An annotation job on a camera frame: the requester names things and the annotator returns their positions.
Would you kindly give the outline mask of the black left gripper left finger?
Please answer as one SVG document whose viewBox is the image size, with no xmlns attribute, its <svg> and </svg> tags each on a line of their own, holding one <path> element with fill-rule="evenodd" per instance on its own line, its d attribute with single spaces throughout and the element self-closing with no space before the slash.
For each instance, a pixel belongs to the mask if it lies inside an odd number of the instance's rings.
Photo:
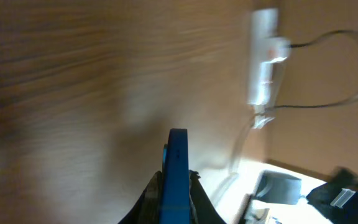
<svg viewBox="0 0 358 224">
<path fill-rule="evenodd" d="M 157 171 L 135 205 L 119 224 L 159 223 L 160 201 L 162 196 L 162 172 Z"/>
</svg>

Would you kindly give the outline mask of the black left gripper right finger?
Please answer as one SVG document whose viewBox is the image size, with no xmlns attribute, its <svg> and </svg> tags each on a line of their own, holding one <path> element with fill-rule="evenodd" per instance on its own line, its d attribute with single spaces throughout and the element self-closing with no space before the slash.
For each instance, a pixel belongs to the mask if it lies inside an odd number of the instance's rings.
<svg viewBox="0 0 358 224">
<path fill-rule="evenodd" d="M 196 224 L 225 224 L 200 183 L 197 171 L 189 170 L 191 222 Z"/>
</svg>

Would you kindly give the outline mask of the blue Galaxy smartphone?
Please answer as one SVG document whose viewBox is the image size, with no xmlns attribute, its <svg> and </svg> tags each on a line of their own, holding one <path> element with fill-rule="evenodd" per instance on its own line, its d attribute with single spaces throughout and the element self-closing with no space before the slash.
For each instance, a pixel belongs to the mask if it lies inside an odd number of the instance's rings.
<svg viewBox="0 0 358 224">
<path fill-rule="evenodd" d="M 190 179 L 188 162 L 188 131 L 170 130 L 162 157 L 162 196 L 160 224 L 190 224 Z"/>
</svg>

